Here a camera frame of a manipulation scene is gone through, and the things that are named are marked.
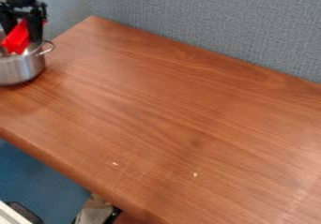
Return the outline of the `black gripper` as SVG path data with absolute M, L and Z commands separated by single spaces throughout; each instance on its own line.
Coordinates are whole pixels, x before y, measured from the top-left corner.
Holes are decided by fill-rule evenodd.
M 37 0 L 0 1 L 0 25 L 7 35 L 17 25 L 17 19 L 27 19 L 29 42 L 40 44 L 44 21 L 48 19 L 47 4 Z

